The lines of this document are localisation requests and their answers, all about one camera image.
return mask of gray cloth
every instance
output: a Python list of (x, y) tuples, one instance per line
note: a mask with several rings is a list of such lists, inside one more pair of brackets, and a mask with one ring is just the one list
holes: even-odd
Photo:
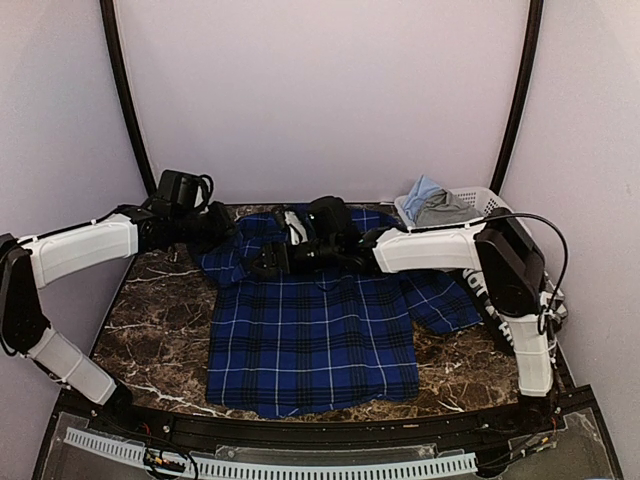
[(433, 227), (461, 223), (482, 214), (448, 190), (440, 189), (431, 195), (416, 215), (416, 227)]

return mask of white backdrop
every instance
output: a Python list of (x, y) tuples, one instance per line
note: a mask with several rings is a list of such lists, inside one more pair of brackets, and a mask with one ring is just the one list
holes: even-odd
[(389, 200), (488, 185), (528, 1), (120, 0), (156, 176), (226, 202)]

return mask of light blue cloth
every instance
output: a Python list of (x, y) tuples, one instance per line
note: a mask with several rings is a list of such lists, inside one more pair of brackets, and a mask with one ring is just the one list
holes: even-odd
[(402, 209), (409, 217), (409, 220), (415, 221), (416, 215), (418, 215), (424, 202), (438, 190), (442, 190), (440, 185), (424, 175), (420, 176), (402, 204)]

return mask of blue plaid shirt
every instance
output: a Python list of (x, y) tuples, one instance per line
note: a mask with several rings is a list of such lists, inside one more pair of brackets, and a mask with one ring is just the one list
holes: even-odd
[[(352, 210), (361, 231), (392, 217)], [(448, 275), (417, 270), (365, 276), (337, 269), (259, 278), (248, 261), (287, 240), (269, 213), (238, 222), (238, 233), (200, 266), (219, 286), (209, 354), (207, 400), (266, 418), (323, 412), (374, 398), (418, 394), (416, 321), (436, 333), (480, 321)]]

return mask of white wall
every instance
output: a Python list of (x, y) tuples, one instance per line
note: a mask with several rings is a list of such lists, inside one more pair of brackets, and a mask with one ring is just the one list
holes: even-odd
[[(640, 3), (547, 2), (503, 196), (566, 233), (563, 346), (591, 383), (627, 478), (640, 478)], [(558, 273), (561, 250), (534, 227)]]
[[(0, 2), (0, 233), (44, 232), (143, 197), (112, 78), (99, 2)], [(42, 292), (45, 313), (85, 351), (125, 267)], [(0, 385), (0, 478), (28, 479), (57, 388), (1, 353)]]
[(116, 3), (156, 173), (226, 202), (489, 184), (526, 0)]

